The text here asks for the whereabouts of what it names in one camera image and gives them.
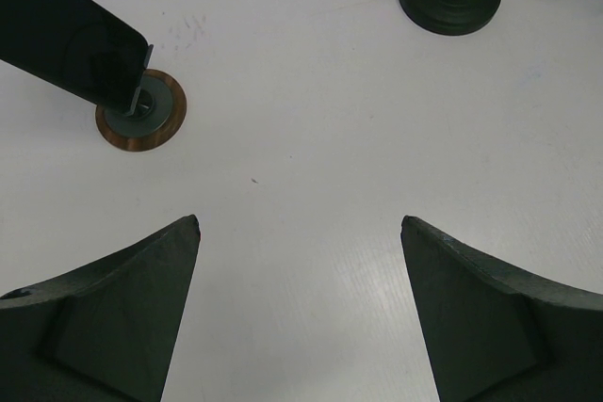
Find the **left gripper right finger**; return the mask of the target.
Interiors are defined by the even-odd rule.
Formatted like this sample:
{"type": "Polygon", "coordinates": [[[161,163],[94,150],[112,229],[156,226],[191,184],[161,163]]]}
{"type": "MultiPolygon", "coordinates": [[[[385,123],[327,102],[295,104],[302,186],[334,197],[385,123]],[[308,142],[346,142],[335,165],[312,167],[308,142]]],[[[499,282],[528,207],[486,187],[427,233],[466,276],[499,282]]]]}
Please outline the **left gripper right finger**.
{"type": "Polygon", "coordinates": [[[418,217],[401,244],[442,401],[599,401],[602,296],[535,275],[418,217]]]}

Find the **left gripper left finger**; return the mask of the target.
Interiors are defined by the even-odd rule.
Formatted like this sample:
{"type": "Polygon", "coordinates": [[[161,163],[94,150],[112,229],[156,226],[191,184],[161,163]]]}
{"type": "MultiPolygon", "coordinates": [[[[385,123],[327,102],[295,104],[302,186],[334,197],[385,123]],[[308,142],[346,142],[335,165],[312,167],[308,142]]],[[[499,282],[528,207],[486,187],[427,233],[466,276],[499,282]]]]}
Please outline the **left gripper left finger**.
{"type": "Polygon", "coordinates": [[[2,400],[160,400],[200,243],[199,221],[189,215],[4,294],[2,400]]]}

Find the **black phone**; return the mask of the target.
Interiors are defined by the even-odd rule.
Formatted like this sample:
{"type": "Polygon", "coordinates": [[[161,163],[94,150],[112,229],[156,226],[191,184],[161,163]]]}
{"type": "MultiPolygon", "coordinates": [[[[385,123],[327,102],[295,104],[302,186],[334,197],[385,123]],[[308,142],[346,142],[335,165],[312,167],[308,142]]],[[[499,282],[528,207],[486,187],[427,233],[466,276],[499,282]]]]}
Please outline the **black phone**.
{"type": "Polygon", "coordinates": [[[1,0],[1,58],[91,103],[129,114],[151,46],[93,0],[1,0]]]}

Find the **wooden-base phone stand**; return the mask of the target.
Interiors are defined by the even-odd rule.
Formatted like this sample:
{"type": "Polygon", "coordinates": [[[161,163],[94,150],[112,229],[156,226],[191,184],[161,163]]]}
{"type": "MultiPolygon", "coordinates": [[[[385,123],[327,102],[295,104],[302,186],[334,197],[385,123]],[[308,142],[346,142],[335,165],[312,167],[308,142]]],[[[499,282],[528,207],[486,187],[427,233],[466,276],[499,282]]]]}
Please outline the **wooden-base phone stand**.
{"type": "Polygon", "coordinates": [[[187,97],[170,74],[146,68],[135,94],[134,109],[120,114],[96,106],[95,122],[100,135],[112,146],[140,153],[169,141],[187,114],[187,97]]]}

